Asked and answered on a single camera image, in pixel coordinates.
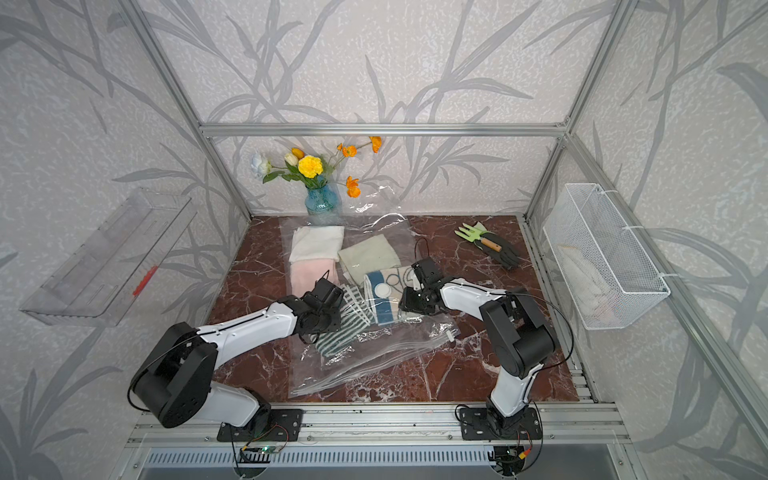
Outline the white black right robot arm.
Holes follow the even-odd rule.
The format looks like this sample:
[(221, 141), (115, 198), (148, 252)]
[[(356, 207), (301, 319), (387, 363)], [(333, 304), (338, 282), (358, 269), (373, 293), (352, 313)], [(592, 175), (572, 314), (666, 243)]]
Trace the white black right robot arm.
[(455, 310), (480, 319), (500, 372), (489, 397), (490, 412), (501, 420), (529, 405), (535, 378), (559, 343), (536, 300), (526, 291), (489, 289), (462, 278), (407, 286), (399, 307), (408, 313), (435, 315)]

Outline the blue white striped towel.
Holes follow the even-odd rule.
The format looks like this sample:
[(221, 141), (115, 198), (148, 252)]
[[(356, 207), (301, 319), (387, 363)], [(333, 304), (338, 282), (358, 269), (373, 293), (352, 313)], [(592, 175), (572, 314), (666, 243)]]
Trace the blue white striped towel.
[(400, 300), (407, 287), (418, 288), (418, 281), (411, 267), (389, 268), (364, 276), (365, 300), (378, 326), (420, 320), (418, 314), (400, 310)]

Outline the green white striped towel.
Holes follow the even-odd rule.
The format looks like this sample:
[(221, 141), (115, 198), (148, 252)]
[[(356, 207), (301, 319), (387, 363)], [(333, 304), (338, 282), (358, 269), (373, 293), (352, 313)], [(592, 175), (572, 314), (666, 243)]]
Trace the green white striped towel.
[(321, 334), (314, 343), (318, 352), (326, 358), (345, 350), (373, 323), (373, 314), (360, 289), (349, 284), (343, 285), (342, 289), (344, 294), (340, 308), (340, 329)]

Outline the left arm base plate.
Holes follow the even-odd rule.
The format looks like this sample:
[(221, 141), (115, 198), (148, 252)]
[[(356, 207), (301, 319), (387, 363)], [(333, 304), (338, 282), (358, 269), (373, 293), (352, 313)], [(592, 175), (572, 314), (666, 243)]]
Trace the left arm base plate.
[(247, 443), (258, 441), (296, 442), (301, 429), (304, 411), (302, 409), (260, 410), (245, 426), (234, 427), (222, 423), (216, 440), (226, 443)]

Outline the cream towel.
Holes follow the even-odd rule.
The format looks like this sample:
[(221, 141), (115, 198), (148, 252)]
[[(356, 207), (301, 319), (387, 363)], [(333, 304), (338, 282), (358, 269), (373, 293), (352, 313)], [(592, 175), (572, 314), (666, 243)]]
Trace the cream towel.
[(339, 252), (339, 260), (345, 277), (357, 285), (363, 283), (368, 273), (402, 264), (395, 249), (382, 234), (342, 249)]

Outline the pink fluffy towel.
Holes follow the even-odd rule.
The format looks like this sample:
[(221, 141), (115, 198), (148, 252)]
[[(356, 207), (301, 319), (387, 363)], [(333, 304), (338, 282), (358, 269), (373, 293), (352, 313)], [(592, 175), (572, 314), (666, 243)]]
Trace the pink fluffy towel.
[(317, 280), (326, 278), (334, 284), (339, 284), (336, 262), (333, 259), (312, 259), (292, 263), (289, 278), (290, 293), (302, 297), (307, 291), (312, 291)]

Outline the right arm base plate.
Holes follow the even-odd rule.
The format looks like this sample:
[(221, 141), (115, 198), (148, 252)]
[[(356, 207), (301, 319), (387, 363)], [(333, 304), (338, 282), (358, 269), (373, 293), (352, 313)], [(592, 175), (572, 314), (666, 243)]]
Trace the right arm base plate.
[(503, 416), (495, 407), (469, 407), (459, 404), (454, 416), (466, 441), (541, 440), (542, 421), (538, 410), (525, 405), (512, 416)]

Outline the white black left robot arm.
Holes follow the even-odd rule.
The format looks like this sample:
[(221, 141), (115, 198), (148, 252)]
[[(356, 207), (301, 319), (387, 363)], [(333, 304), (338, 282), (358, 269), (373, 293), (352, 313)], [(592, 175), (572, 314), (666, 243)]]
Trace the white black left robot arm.
[(152, 413), (165, 428), (210, 420), (261, 432), (271, 406), (246, 388), (214, 380), (228, 361), (274, 340), (318, 336), (341, 326), (344, 290), (322, 278), (301, 297), (288, 295), (268, 307), (230, 321), (194, 328), (169, 327), (131, 379), (129, 401)]

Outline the clear plastic vacuum bag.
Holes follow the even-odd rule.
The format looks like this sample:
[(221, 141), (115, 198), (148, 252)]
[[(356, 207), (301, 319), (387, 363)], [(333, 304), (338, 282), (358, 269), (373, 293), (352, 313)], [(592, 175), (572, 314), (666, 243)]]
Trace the clear plastic vacuum bag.
[(455, 340), (456, 322), (399, 306), (419, 286), (411, 268), (417, 235), (394, 192), (380, 187), (328, 213), (285, 217), (280, 233), (290, 293), (320, 278), (343, 292), (341, 325), (290, 342), (289, 394), (306, 397), (377, 374)]

